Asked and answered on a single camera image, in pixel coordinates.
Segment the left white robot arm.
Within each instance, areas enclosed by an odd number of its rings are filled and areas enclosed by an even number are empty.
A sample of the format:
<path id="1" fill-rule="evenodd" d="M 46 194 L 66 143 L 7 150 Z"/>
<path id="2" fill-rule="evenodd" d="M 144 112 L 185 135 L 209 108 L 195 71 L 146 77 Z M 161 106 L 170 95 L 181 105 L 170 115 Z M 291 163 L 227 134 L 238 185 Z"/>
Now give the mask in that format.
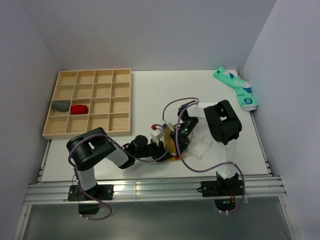
<path id="1" fill-rule="evenodd" d="M 80 184 L 79 194 L 86 200 L 95 198 L 98 193 L 95 165 L 103 159 L 111 161 L 120 169 L 127 169 L 136 160 L 152 158 L 154 162 L 163 162 L 171 158 L 169 148 L 161 140 L 148 141 L 144 135 L 138 135 L 130 143 L 119 146 L 102 127 L 72 138 L 66 148 L 69 162 Z"/>

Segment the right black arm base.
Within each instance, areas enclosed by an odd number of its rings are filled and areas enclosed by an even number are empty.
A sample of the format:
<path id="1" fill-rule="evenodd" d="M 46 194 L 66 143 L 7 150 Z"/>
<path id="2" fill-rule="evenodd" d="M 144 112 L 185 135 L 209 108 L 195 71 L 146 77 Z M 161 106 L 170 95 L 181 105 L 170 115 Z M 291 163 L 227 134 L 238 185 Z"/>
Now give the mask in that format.
<path id="1" fill-rule="evenodd" d="M 218 197 L 214 199 L 215 207 L 223 213 L 230 213 L 237 207 L 236 197 L 241 197 L 244 200 L 244 185 L 239 179 L 223 179 L 202 181 L 197 192 L 202 194 L 202 197 Z"/>

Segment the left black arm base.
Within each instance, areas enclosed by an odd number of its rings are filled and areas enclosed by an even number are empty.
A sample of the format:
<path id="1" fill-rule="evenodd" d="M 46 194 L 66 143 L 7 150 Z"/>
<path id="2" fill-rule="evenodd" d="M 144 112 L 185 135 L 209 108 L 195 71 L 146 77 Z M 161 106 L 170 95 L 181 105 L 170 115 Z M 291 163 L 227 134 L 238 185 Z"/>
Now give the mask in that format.
<path id="1" fill-rule="evenodd" d="M 91 197 L 99 201 L 110 201 L 113 199 L 114 186 L 112 184 L 97 184 L 92 189 L 86 191 Z M 92 201 L 90 197 L 85 195 L 78 185 L 71 185 L 67 197 L 68 202 L 84 202 Z M 100 210 L 101 204 L 98 203 L 79 203 L 78 213 L 81 215 L 95 215 Z"/>

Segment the yellow sock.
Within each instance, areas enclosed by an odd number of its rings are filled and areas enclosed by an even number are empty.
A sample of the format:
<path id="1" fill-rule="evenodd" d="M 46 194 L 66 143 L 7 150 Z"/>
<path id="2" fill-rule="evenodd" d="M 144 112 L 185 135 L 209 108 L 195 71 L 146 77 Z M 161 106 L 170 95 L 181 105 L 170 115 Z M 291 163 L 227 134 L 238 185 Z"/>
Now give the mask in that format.
<path id="1" fill-rule="evenodd" d="M 172 133 L 173 131 L 171 131 L 170 129 L 166 129 L 166 132 L 168 133 L 168 135 L 164 134 L 164 137 L 163 137 L 164 151 L 166 151 L 167 148 L 169 148 L 169 150 L 167 154 L 160 161 L 163 162 L 166 160 L 169 160 L 169 161 L 179 160 L 180 157 L 177 154 L 177 150 L 175 149 L 174 141 L 170 137 L 170 133 Z"/>

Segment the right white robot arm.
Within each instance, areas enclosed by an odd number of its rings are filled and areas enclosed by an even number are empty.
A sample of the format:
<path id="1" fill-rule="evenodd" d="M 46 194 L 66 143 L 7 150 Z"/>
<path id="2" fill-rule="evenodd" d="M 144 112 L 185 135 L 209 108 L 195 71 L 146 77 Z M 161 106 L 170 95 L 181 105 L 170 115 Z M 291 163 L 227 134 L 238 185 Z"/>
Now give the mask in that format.
<path id="1" fill-rule="evenodd" d="M 177 112 L 176 128 L 173 140 L 176 154 L 183 165 L 192 172 L 206 173 L 216 169 L 217 191 L 222 195 L 229 194 L 233 188 L 233 181 L 243 178 L 243 173 L 236 164 L 236 143 L 242 131 L 242 123 L 230 102 L 226 99 L 216 103 L 200 102 L 198 99 L 180 106 Z M 183 151 L 189 144 L 189 135 L 198 124 L 199 119 L 207 123 L 211 139 L 220 144 L 221 160 L 218 164 L 207 169 L 194 169 L 189 166 L 183 156 Z"/>

